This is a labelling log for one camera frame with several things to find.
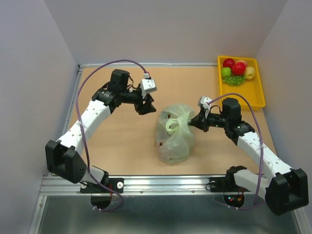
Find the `light green plastic bag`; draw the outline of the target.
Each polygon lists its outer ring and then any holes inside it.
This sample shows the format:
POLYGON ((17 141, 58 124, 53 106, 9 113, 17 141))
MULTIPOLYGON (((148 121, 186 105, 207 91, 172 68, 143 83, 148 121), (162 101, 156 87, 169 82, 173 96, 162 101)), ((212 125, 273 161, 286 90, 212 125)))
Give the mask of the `light green plastic bag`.
POLYGON ((187 160, 195 144, 194 130, 189 126, 195 116, 186 104, 165 107, 157 120, 156 146, 159 160, 176 164, 187 160))

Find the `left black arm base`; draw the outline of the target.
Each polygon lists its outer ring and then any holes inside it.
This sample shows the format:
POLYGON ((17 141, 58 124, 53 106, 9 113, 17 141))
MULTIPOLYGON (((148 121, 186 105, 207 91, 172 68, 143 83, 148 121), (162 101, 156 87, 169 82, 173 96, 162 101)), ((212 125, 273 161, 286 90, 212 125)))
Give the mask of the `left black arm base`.
POLYGON ((121 177, 103 179, 99 184, 80 182, 80 193, 91 195, 92 209, 98 212, 112 212, 120 208, 124 202, 122 197, 124 179, 121 177))

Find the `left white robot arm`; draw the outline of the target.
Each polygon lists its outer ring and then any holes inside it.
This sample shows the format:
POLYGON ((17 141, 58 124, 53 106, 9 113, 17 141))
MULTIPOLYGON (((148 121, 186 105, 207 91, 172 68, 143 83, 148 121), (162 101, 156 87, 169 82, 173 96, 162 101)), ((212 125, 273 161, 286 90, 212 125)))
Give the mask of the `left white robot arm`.
POLYGON ((130 73, 115 69, 110 81, 92 96, 86 110, 75 124, 58 140, 50 140, 45 146, 47 169, 72 183, 89 182, 97 192, 108 188, 109 174, 82 157, 84 144, 100 124, 121 104, 132 104, 139 115, 156 111, 151 93, 156 83, 149 73, 144 74, 137 88, 128 84, 130 73))

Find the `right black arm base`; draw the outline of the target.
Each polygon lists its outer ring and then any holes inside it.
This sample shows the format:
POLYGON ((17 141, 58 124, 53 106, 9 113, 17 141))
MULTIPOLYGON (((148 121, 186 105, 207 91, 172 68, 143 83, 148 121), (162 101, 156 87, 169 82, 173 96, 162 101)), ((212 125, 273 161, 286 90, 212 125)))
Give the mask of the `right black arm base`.
POLYGON ((212 193, 224 193, 223 200, 228 208, 237 210, 246 210, 243 208, 245 202, 244 193, 248 192, 244 187, 240 187, 234 180, 234 175, 242 170, 246 170, 243 166, 232 166, 226 171, 226 174, 219 177, 210 177, 205 189, 212 193))

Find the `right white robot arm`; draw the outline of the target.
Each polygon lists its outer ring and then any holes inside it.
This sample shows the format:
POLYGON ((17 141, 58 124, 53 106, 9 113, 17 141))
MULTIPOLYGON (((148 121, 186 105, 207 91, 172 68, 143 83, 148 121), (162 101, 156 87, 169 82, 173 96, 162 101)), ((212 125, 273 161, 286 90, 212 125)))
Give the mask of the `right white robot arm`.
POLYGON ((254 174, 244 166, 232 166, 225 176, 210 180, 211 192, 253 192, 265 201, 275 215, 283 215, 309 203, 308 176, 302 169, 294 169, 283 162, 262 139, 260 129, 242 120, 241 106, 235 98, 225 98, 219 114, 212 113, 212 100, 202 96, 200 112, 190 122, 204 132, 210 127, 222 128, 225 135, 243 150, 258 166, 254 174))

